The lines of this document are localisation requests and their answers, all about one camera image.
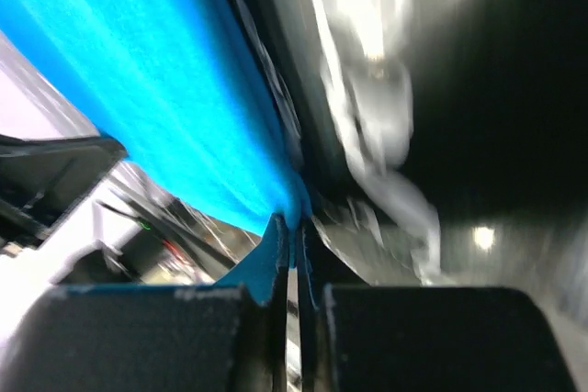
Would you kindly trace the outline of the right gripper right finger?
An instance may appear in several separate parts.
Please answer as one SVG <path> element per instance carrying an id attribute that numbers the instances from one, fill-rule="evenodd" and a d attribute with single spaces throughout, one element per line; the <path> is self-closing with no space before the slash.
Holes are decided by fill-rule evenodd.
<path id="1" fill-rule="evenodd" d="M 545 315 L 507 287 L 370 286 L 297 233 L 306 391 L 572 391 Z"/>

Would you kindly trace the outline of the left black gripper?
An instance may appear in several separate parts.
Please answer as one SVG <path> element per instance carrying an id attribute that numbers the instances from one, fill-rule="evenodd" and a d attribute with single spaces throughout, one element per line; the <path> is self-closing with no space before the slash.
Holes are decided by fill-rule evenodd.
<path id="1" fill-rule="evenodd" d="M 236 265 L 212 219 L 175 197 L 91 193 L 126 155 L 105 135 L 1 137 L 2 284 L 213 283 Z"/>

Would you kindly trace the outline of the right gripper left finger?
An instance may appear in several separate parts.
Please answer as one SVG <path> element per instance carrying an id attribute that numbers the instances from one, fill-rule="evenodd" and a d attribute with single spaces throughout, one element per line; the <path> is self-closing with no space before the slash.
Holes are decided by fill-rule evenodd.
<path id="1" fill-rule="evenodd" d="M 288 229 L 212 286 L 56 286 L 21 321 L 4 391 L 283 391 Z"/>

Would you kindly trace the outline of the blue t shirt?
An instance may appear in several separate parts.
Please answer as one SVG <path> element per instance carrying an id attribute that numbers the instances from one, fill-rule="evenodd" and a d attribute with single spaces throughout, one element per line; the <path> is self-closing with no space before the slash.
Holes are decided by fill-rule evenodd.
<path id="1" fill-rule="evenodd" d="M 311 213 L 228 0 L 1 0 L 28 60 L 158 185 L 253 233 Z"/>

